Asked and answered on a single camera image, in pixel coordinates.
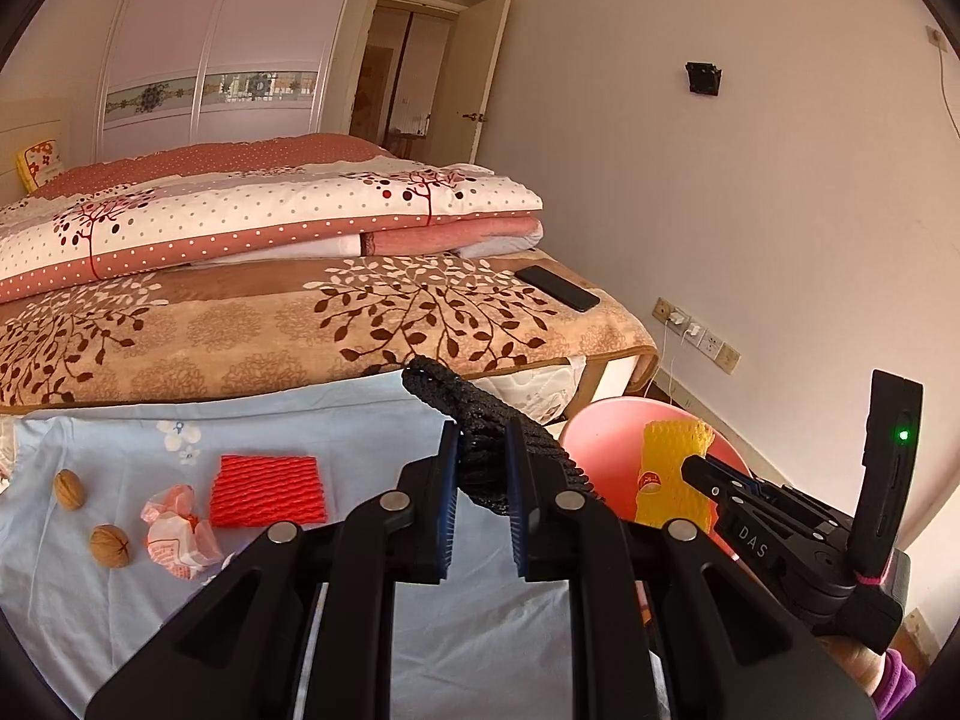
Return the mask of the person's right hand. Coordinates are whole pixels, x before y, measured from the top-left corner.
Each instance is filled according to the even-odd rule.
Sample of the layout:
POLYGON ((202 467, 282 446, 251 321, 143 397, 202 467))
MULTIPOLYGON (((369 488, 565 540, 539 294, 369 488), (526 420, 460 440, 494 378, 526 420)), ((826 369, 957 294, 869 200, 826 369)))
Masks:
POLYGON ((841 635, 819 637, 818 643, 867 695, 874 694, 884 678, 884 655, 841 635))

